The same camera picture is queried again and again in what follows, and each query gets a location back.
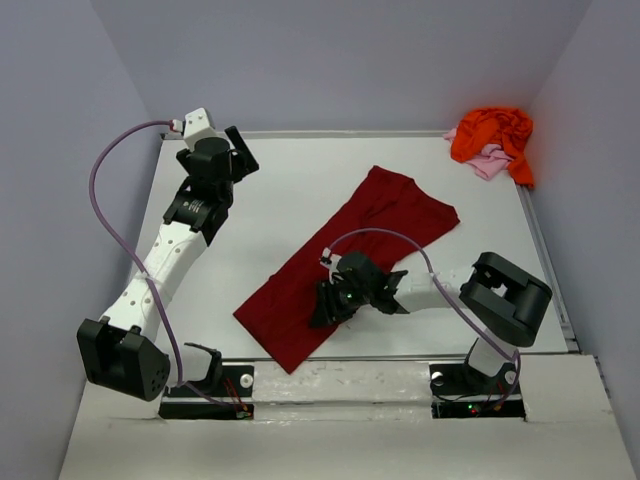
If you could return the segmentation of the dark red t-shirt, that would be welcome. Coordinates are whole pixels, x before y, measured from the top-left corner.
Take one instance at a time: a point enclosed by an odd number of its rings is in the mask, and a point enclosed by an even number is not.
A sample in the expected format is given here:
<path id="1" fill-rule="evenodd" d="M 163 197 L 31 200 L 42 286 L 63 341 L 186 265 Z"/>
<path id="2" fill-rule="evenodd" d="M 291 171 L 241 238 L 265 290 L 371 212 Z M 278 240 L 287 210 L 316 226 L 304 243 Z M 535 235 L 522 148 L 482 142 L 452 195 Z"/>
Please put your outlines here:
<path id="1" fill-rule="evenodd" d="M 455 208 L 423 192 L 403 174 L 372 167 L 349 200 L 235 311 L 235 319 L 288 374 L 336 330 L 312 327 L 323 312 L 319 286 L 332 255 L 351 269 L 377 267 L 389 274 L 420 247 L 452 231 Z"/>

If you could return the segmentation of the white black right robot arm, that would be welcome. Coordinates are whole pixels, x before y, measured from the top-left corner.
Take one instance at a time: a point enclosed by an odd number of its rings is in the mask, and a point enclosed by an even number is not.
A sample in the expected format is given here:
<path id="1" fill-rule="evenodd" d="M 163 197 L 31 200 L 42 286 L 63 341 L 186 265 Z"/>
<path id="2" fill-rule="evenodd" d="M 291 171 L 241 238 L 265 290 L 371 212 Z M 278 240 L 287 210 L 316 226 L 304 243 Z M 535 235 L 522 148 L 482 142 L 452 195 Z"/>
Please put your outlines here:
<path id="1" fill-rule="evenodd" d="M 494 252 L 469 268 L 436 272 L 385 272 L 361 252 L 337 255 L 325 249 L 320 264 L 328 277 L 316 283 L 312 328 L 350 320 L 363 306 L 386 315 L 450 308 L 478 334 L 465 359 L 474 380 L 494 379 L 522 348 L 535 343 L 551 303 L 551 288 Z"/>

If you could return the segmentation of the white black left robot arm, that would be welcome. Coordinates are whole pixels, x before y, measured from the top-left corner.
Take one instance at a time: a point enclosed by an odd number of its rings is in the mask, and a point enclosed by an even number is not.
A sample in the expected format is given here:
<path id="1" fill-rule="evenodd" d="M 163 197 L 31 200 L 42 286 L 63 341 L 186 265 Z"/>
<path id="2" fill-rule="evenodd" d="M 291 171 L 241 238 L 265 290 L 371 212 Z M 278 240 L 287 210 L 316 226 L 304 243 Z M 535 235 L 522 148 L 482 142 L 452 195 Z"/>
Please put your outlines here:
<path id="1" fill-rule="evenodd" d="M 96 191 L 89 191 L 98 221 L 137 269 L 120 297 L 97 320 L 84 320 L 76 334 L 87 380 L 150 402 L 166 388 L 186 387 L 211 401 L 223 377 L 219 351 L 197 346 L 204 364 L 188 377 L 166 308 L 187 272 L 211 245 L 228 218 L 233 187 L 259 164 L 239 130 L 222 136 L 184 132 L 176 155 L 186 177 L 163 215 L 145 259 L 109 224 Z"/>

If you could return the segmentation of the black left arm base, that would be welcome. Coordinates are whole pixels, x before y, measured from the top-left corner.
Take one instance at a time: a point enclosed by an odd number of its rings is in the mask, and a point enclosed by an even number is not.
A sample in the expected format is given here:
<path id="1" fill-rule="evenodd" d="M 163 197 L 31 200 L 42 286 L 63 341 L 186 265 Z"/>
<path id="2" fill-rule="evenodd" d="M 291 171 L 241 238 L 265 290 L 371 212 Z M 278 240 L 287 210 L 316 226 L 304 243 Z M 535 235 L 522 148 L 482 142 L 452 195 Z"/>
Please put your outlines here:
<path id="1" fill-rule="evenodd" d="M 166 388 L 158 414 L 165 420 L 250 421 L 254 419 L 255 368 L 248 363 L 224 363 L 222 376 L 210 393 L 204 387 Z"/>

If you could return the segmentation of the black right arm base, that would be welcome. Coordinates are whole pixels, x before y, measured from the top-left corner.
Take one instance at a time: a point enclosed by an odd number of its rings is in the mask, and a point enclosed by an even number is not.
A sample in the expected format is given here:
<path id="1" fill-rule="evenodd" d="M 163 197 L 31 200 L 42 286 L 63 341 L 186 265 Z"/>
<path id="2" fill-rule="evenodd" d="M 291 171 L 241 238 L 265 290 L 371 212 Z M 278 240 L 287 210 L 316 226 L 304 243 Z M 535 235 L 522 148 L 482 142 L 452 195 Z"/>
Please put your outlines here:
<path id="1" fill-rule="evenodd" d="M 486 377 L 463 363 L 438 363 L 430 369 L 434 419 L 525 419 L 520 386 L 513 387 L 513 364 L 504 364 L 494 377 Z"/>

